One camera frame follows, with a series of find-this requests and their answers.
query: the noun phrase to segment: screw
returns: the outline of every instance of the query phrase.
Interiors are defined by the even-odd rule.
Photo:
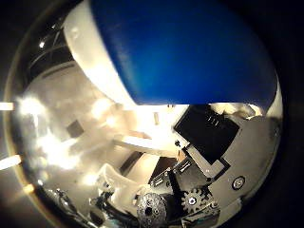
[[[197,203],[197,199],[195,199],[195,198],[190,198],[188,202],[189,202],[190,205],[194,205],[194,204]]]
[[[175,144],[175,146],[181,147],[180,141],[175,141],[174,144]]]
[[[244,177],[238,177],[234,180],[234,182],[232,184],[232,188],[234,190],[239,190],[244,185],[244,183],[245,183],[245,178]]]
[[[217,207],[218,207],[218,204],[216,202],[211,203],[211,208],[217,208]]]

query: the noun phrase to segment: small hole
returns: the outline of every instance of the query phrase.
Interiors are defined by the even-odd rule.
[[[151,207],[145,208],[144,213],[145,213],[147,216],[151,216],[151,215],[152,215],[152,208],[151,208]]]

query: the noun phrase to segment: blue plastic cover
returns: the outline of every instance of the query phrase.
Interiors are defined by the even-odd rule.
[[[222,4],[93,0],[91,7],[137,104],[272,103],[276,71],[265,47]]]

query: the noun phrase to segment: bright light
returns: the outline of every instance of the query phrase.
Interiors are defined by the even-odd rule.
[[[21,114],[23,115],[31,114],[37,116],[42,114],[45,110],[43,105],[33,97],[27,97],[26,99],[21,100],[20,105]]]
[[[94,103],[92,108],[92,115],[99,119],[111,107],[111,102],[108,99],[100,99]]]
[[[79,157],[69,156],[69,148],[77,142],[76,139],[70,139],[60,142],[50,132],[45,137],[38,140],[38,146],[47,154],[47,163],[51,165],[58,165],[64,169],[72,169],[79,162]]]
[[[92,186],[96,183],[98,176],[95,174],[88,174],[84,178],[84,184]]]
[[[115,122],[116,120],[114,117],[109,117],[106,119],[106,124],[110,127],[113,127],[115,125]]]
[[[29,194],[29,193],[32,193],[32,192],[35,190],[35,188],[34,188],[34,186],[30,183],[30,184],[28,184],[27,186],[25,186],[25,187],[23,188],[23,190],[25,191],[25,193]]]
[[[12,111],[13,103],[0,103],[0,110],[2,111]]]
[[[14,165],[19,164],[20,162],[21,162],[21,158],[19,155],[8,157],[0,161],[0,170],[10,168]]]
[[[41,186],[44,185],[44,183],[43,183],[41,180],[38,180],[37,182],[38,182],[38,184],[41,185]]]
[[[45,42],[44,41],[42,41],[42,42],[39,43],[39,48],[43,48],[44,46],[45,46]]]

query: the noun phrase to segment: gear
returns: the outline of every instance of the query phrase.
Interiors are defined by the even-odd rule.
[[[184,198],[181,198],[181,205],[183,210],[187,211],[188,214],[198,212],[204,203],[205,196],[200,189],[194,188],[190,192],[184,193]]]

